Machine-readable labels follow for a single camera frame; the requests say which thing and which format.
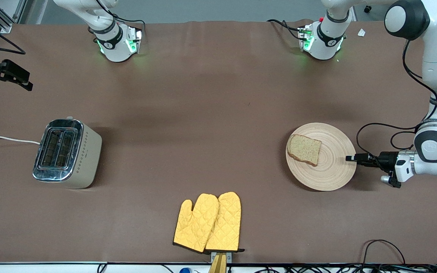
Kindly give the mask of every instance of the toaster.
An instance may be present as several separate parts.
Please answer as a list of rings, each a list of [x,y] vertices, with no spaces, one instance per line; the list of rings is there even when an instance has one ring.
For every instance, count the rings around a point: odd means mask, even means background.
[[[87,188],[99,164],[102,138],[69,116],[50,122],[41,138],[33,177],[67,188]]]

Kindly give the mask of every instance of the green led light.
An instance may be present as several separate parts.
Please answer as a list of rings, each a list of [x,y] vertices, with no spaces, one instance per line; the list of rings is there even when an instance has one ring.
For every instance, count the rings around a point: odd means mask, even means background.
[[[102,54],[105,54],[105,53],[104,53],[104,50],[102,49],[102,45],[101,45],[101,43],[99,42],[99,40],[97,40],[97,45],[99,45],[99,48],[101,49],[101,53],[102,53]]]
[[[129,48],[129,51],[131,52],[131,53],[134,53],[134,52],[136,52],[136,43],[135,42],[133,42],[133,41],[129,41],[129,40],[126,40],[126,44],[128,45],[128,48]]]
[[[340,50],[341,42],[343,42],[343,38],[338,42],[338,47],[336,48],[336,51]]]
[[[303,47],[304,50],[309,51],[311,49],[311,45],[313,44],[313,42],[314,42],[314,37],[313,35],[311,35],[309,39],[305,41],[305,46]]]

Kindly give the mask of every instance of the slice of bread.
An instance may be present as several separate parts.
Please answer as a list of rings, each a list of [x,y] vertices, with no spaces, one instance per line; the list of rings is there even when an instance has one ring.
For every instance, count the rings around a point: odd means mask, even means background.
[[[288,140],[288,154],[297,161],[318,166],[321,141],[304,135],[292,135]]]

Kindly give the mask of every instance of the toaster slot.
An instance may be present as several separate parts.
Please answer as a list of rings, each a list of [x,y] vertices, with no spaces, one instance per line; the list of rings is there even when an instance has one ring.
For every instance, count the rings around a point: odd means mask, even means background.
[[[58,140],[61,135],[61,131],[51,131],[48,137],[45,152],[43,154],[41,166],[51,166],[55,151],[57,149]]]
[[[58,157],[55,166],[61,168],[67,166],[68,158],[70,157],[71,148],[72,148],[73,135],[74,135],[73,131],[67,131],[64,133],[62,137],[62,142],[60,144],[60,150],[58,151]]]

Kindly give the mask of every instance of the white paper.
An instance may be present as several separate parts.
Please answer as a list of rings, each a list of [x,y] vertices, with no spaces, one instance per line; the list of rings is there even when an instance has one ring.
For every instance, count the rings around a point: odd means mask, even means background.
[[[357,35],[360,36],[360,37],[365,36],[365,30],[364,29],[360,29],[360,31],[358,32]]]

